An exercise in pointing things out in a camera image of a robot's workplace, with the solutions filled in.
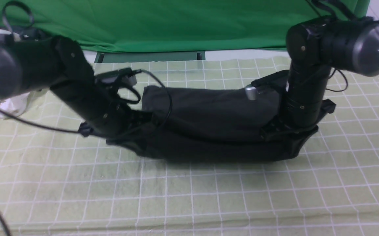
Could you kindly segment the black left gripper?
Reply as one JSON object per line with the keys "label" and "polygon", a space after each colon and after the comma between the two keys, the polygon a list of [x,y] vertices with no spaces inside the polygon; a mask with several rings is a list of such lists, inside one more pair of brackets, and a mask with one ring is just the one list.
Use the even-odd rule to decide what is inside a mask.
{"label": "black left gripper", "polygon": [[78,115],[84,120],[78,133],[85,137],[127,142],[157,131],[157,121],[152,112],[136,111],[128,106],[79,105]]}

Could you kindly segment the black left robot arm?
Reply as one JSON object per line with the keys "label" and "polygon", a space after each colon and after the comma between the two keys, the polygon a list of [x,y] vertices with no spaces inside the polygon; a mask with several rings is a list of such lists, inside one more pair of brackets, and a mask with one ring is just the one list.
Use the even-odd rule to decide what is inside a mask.
{"label": "black left robot arm", "polygon": [[77,42],[64,36],[14,42],[0,35],[0,100],[49,89],[84,122],[62,132],[128,141],[152,133],[158,120],[152,112],[132,110],[121,88],[135,92],[141,70],[117,69],[95,74]]}

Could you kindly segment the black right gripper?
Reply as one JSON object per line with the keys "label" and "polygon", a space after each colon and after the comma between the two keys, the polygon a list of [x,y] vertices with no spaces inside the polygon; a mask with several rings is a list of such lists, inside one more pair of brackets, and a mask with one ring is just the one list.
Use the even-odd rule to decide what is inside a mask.
{"label": "black right gripper", "polygon": [[278,114],[260,129],[260,136],[264,141],[271,141],[291,133],[312,130],[335,108],[336,104],[329,99],[305,104],[284,98]]}

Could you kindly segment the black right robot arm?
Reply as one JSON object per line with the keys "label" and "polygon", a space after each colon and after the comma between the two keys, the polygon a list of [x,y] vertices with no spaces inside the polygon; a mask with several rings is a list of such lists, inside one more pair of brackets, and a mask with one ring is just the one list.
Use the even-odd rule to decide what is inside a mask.
{"label": "black right robot arm", "polygon": [[341,21],[330,16],[288,30],[290,69],[256,81],[280,95],[277,115],[260,130],[265,141],[314,130],[335,104],[324,100],[332,69],[362,76],[379,75],[379,21],[371,17]]}

